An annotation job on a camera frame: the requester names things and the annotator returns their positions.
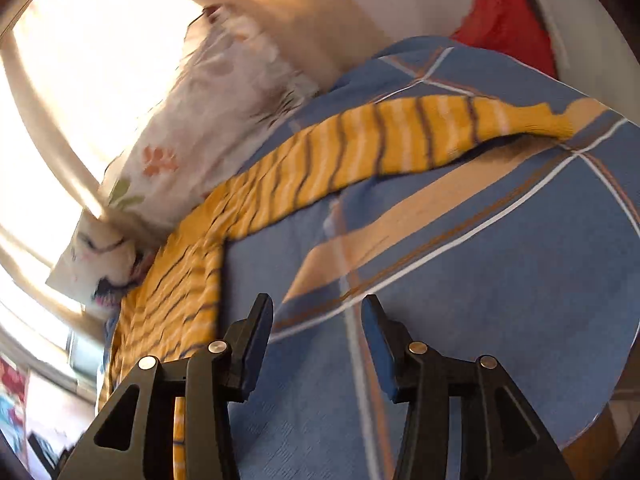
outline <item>red fabric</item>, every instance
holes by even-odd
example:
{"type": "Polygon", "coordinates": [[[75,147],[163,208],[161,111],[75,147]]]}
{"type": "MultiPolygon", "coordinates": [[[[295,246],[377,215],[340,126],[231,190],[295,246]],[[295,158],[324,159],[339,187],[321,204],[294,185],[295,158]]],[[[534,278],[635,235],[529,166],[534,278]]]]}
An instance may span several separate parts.
{"type": "Polygon", "coordinates": [[[452,39],[507,54],[557,78],[551,39],[527,0],[476,0],[452,39]]]}

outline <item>bedspread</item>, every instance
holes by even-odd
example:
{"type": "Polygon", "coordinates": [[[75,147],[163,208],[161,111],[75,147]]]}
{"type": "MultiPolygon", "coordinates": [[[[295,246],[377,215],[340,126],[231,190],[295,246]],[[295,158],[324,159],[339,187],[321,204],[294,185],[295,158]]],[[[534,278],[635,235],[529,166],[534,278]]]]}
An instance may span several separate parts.
{"type": "MultiPolygon", "coordinates": [[[[629,301],[640,292],[636,205],[591,154],[629,131],[637,137],[599,102],[506,56],[440,38],[391,47],[281,127],[181,222],[122,303],[102,399],[142,356],[174,360],[212,341],[223,287],[225,322],[242,317],[259,288],[278,307],[249,411],[231,413],[243,475],[390,478],[389,434],[402,413],[382,401],[357,315],[363,295],[377,292],[390,316],[439,351],[495,354],[556,440],[568,440],[606,402],[638,325],[629,301]],[[521,133],[537,137],[503,138],[521,133]],[[591,252],[605,269],[587,272],[586,298],[578,278],[597,267],[584,265],[591,252]],[[594,375],[571,373],[582,357],[559,348],[613,322],[616,341],[603,342],[608,380],[580,408],[567,406],[567,389],[594,375]],[[535,354],[526,352],[532,340],[535,354]],[[550,356],[556,362],[545,363],[550,356]],[[298,413],[280,398],[294,388],[298,413]],[[332,463],[334,448],[351,453],[332,463]]],[[[614,173],[626,175],[626,164],[614,173]]]]}

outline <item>silver rivet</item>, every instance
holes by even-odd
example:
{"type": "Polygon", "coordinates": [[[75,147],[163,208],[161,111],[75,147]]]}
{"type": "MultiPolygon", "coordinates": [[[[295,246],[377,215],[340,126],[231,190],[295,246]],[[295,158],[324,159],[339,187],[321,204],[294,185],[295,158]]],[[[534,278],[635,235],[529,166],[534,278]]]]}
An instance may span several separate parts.
{"type": "Polygon", "coordinates": [[[491,355],[483,355],[480,358],[480,364],[487,370],[493,370],[495,367],[497,367],[498,361],[496,361],[495,357],[492,357],[491,355]]]}
{"type": "Polygon", "coordinates": [[[143,370],[151,370],[151,368],[156,366],[156,358],[152,355],[143,357],[142,359],[140,359],[140,361],[138,361],[138,366],[143,370]]]}
{"type": "Polygon", "coordinates": [[[212,354],[222,354],[226,350],[226,343],[224,341],[214,341],[209,345],[209,352],[212,354]]]}
{"type": "Polygon", "coordinates": [[[413,341],[409,343],[409,352],[412,354],[426,354],[429,347],[425,345],[422,341],[413,341]]]}

